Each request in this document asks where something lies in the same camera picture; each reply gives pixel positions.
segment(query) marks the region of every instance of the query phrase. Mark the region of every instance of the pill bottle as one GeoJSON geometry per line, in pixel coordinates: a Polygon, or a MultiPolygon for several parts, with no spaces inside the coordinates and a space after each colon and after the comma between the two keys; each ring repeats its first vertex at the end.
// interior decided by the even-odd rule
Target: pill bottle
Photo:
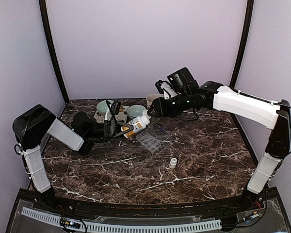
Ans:
{"type": "MultiPolygon", "coordinates": [[[[145,129],[146,126],[148,124],[150,124],[150,120],[148,119],[148,117],[146,115],[142,115],[142,116],[138,116],[136,118],[134,118],[133,120],[131,120],[130,122],[128,122],[129,125],[132,125],[134,127],[134,129],[126,134],[124,134],[125,138],[130,138],[130,137],[134,137],[136,136],[136,134],[138,132],[140,132],[141,130],[145,129]]],[[[126,126],[122,126],[121,127],[121,131],[125,131],[128,130],[129,128],[126,126]]]]}

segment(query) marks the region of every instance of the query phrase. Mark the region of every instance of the white cup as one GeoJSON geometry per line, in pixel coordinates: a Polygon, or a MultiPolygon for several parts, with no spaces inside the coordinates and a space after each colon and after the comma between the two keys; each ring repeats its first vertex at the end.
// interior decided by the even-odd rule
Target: white cup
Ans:
{"type": "Polygon", "coordinates": [[[160,97],[164,97],[164,95],[161,94],[150,94],[146,97],[146,107],[149,109],[151,107],[151,104],[153,102],[153,100],[160,98],[160,97]]]}

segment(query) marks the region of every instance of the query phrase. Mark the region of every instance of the marble table surface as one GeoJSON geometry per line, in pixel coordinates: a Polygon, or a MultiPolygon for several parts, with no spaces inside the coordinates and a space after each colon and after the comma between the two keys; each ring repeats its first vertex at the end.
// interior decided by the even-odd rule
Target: marble table surface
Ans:
{"type": "MultiPolygon", "coordinates": [[[[146,100],[120,100],[123,105],[146,100]]],[[[70,125],[84,111],[93,118],[99,100],[73,100],[61,120],[70,125]]],[[[157,124],[171,137],[150,153],[136,139],[95,144],[81,156],[51,138],[43,153],[59,197],[125,204],[175,204],[240,195],[255,169],[230,114],[202,109],[198,121],[187,111],[157,124]],[[172,157],[178,159],[169,169],[172,157]]]]}

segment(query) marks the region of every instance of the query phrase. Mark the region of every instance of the small bottle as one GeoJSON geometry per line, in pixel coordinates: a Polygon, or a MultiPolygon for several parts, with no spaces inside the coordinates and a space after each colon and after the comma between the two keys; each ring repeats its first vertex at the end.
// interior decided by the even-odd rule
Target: small bottle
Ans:
{"type": "MultiPolygon", "coordinates": [[[[128,122],[129,125],[134,126],[134,129],[126,134],[124,134],[125,138],[134,137],[139,131],[146,128],[148,124],[150,124],[150,120],[146,115],[138,116],[135,119],[128,122]]],[[[121,131],[128,130],[129,128],[126,126],[121,127],[121,131]]]]}
{"type": "Polygon", "coordinates": [[[169,168],[170,169],[174,169],[176,168],[177,165],[177,159],[176,158],[171,158],[170,162],[169,162],[169,168]]]}

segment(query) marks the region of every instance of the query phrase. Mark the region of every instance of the lavender wall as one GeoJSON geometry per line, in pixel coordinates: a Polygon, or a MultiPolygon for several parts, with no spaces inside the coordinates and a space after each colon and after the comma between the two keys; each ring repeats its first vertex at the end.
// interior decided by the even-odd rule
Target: lavender wall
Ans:
{"type": "Polygon", "coordinates": [[[246,2],[48,0],[70,98],[144,98],[182,67],[229,84],[246,2]]]}
{"type": "MultiPolygon", "coordinates": [[[[237,88],[291,104],[291,0],[255,1],[237,88]]],[[[270,131],[246,119],[241,124],[261,158],[270,131]]],[[[291,155],[270,184],[278,187],[291,221],[291,155]]]]}
{"type": "Polygon", "coordinates": [[[53,71],[37,0],[0,0],[0,233],[20,187],[29,180],[14,153],[14,119],[42,104],[55,114],[64,101],[53,71]]]}

